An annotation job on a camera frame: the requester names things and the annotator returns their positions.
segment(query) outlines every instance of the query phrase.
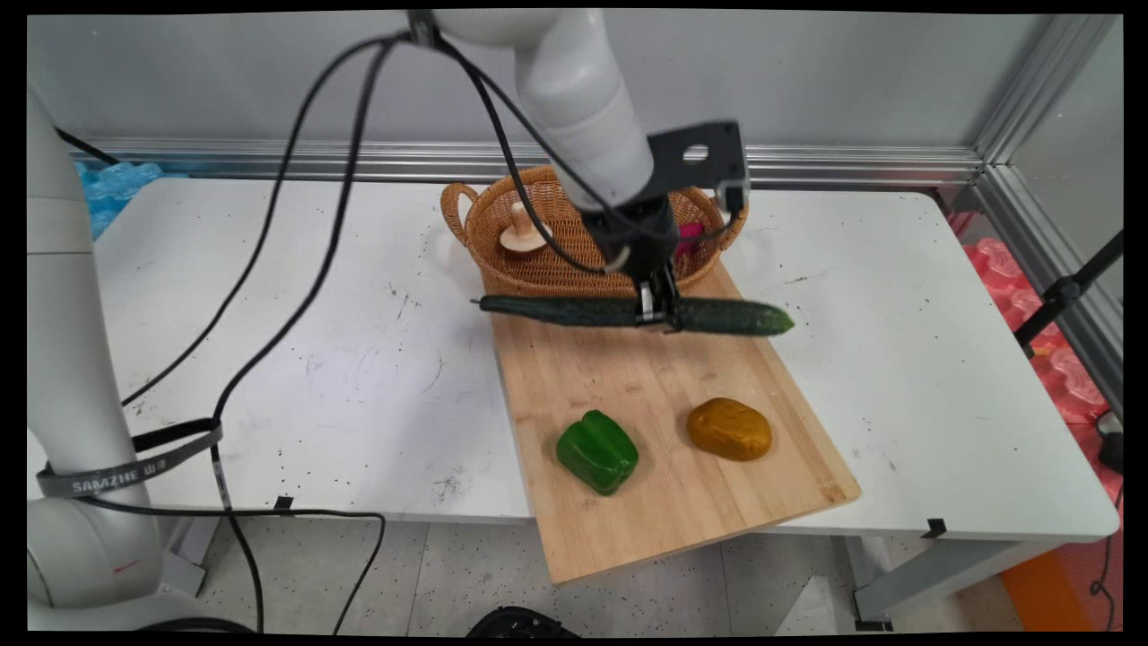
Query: basket handle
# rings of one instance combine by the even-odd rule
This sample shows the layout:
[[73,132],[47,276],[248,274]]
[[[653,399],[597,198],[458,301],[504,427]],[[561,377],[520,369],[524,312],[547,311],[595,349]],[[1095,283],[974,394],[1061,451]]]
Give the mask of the basket handle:
[[471,242],[466,238],[466,229],[463,228],[463,221],[458,218],[459,193],[465,194],[471,199],[471,205],[479,200],[478,190],[471,188],[466,184],[459,184],[456,181],[453,184],[448,184],[447,187],[442,189],[442,199],[439,201],[439,205],[442,207],[442,218],[447,220],[447,226],[450,227],[450,232],[458,238],[459,242],[463,242],[464,247],[470,247]]
[[[713,202],[714,208],[718,208],[718,197],[713,196],[709,199]],[[740,217],[737,218],[737,221],[735,221],[734,225],[730,226],[728,231],[726,231],[726,234],[722,235],[721,240],[718,242],[718,246],[721,247],[721,250],[728,249],[729,246],[734,243],[734,240],[737,239],[738,233],[742,232],[742,227],[745,226],[745,218],[748,215],[750,215],[750,204],[745,204],[744,207],[742,207]]]

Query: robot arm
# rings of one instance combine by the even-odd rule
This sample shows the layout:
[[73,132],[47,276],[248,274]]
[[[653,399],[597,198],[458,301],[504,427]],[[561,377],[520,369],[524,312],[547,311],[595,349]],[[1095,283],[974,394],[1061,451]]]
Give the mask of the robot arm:
[[[419,26],[427,32],[437,28],[473,44],[513,48],[522,110],[605,202],[553,164],[603,256],[608,263],[616,258],[634,281],[641,296],[636,321],[674,319],[672,258],[680,238],[669,193],[711,187],[719,205],[734,213],[742,210],[748,171],[737,123],[647,135],[630,103],[600,9],[435,9],[432,17],[433,24],[426,24],[412,14],[416,34]],[[707,155],[687,162],[691,147]]]
[[[84,195],[68,151],[28,94],[28,428],[59,473],[135,460],[111,369]],[[149,505],[142,485],[103,495]],[[28,504],[29,598],[55,608],[155,592],[155,520],[73,500]]]

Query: green bell pepper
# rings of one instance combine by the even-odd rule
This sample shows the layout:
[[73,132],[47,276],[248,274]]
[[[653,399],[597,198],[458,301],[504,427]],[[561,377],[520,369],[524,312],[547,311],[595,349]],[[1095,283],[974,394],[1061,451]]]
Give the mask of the green bell pepper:
[[602,496],[612,496],[638,464],[626,431],[600,411],[590,411],[558,438],[558,461]]

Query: wicker basket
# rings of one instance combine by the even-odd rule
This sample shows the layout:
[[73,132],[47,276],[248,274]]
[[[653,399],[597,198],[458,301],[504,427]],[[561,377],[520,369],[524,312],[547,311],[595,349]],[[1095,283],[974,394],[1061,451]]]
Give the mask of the wicker basket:
[[[538,217],[550,225],[554,240],[579,260],[600,265],[605,260],[590,234],[582,225],[582,217],[566,199],[561,184],[549,165],[522,171],[522,184],[530,196]],[[458,217],[458,195],[465,194],[473,202],[464,225]],[[447,225],[479,264],[487,290],[517,295],[556,296],[633,296],[634,285],[622,273],[599,275],[580,271],[552,249],[521,256],[507,251],[498,235],[511,225],[510,208],[518,201],[518,190],[510,177],[503,177],[478,194],[465,184],[451,184],[442,192],[442,215]],[[713,200],[699,188],[688,188],[669,195],[674,218],[678,225],[700,221],[706,232],[724,225],[721,211]],[[705,277],[721,251],[737,238],[745,224],[748,205],[742,218],[724,235],[705,240],[691,252],[674,260],[674,277],[682,293],[688,293]]]

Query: blue bubble wrap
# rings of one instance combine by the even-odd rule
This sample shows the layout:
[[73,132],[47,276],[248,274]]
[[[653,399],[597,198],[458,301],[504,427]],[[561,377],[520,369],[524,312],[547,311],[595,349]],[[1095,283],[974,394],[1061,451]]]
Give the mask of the blue bubble wrap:
[[76,171],[84,185],[84,199],[92,216],[93,240],[99,239],[140,188],[160,177],[187,177],[186,172],[163,172],[154,163],[119,162],[92,171],[83,162],[76,162]]

